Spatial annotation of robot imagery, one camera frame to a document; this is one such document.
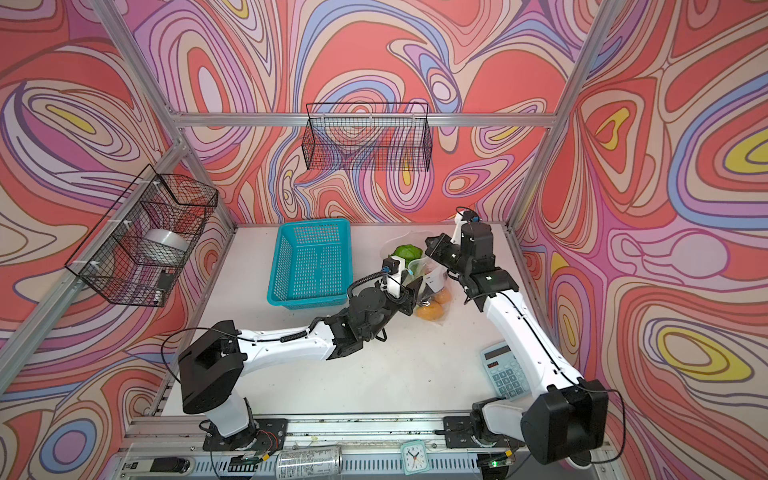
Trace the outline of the clear zip top bag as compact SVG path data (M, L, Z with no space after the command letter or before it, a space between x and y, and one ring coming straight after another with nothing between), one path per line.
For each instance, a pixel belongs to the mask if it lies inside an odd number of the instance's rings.
M449 285L447 268L439 265L435 260L426 255L426 238L439 235L440 232L436 230L408 230L403 235L387 240L380 249L380 256L382 258L392 256L395 248L403 244L413 244L423 250L421 259L414 260L408 267L405 267L401 282L403 284L410 284L416 280L422 281L413 316L417 317L415 314L416 308L428 302L438 302L443 306L445 312L443 318L439 321L428 321L434 324L442 324L447 320L454 299Z

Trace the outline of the green lettuce leaf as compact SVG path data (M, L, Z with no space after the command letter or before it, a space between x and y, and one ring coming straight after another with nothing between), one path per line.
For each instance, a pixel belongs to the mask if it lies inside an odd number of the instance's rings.
M423 250L413 244L403 244L395 248L392 256L403 259L405 261L405 266L408 267L414 260L422 258Z

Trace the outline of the brown potato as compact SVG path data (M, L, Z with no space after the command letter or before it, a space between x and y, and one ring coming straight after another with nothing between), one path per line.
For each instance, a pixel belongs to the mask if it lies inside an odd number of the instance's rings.
M439 321L443 318L445 312L443 306L438 302L428 302L415 309L417 317L426 321Z

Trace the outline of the teal plastic basket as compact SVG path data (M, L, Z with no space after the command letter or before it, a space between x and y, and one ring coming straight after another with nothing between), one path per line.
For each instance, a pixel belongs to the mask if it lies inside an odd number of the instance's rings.
M353 276L348 220L286 223L277 230L267 302L289 310L343 305Z

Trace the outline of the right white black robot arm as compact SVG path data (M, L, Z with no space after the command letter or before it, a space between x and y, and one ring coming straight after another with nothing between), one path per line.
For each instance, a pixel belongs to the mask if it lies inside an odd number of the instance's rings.
M565 461L588 469L604 442L608 390L585 380L544 333L511 274L496 264L491 226L467 207L457 208L454 221L452 235L426 239L426 255L501 333L529 387L519 400L475 403L472 435L483 443L520 441L542 465Z

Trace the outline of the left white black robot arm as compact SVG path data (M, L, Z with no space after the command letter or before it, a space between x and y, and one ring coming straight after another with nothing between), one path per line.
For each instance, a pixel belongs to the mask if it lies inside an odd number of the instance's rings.
M370 341L386 341L392 318L416 309L422 284L408 277L404 259L387 258L380 271L350 284L345 308L305 327L256 332L226 320L208 328L177 357L182 409L203 416L205 450L251 450L265 432L236 391L241 377L296 361L345 358Z

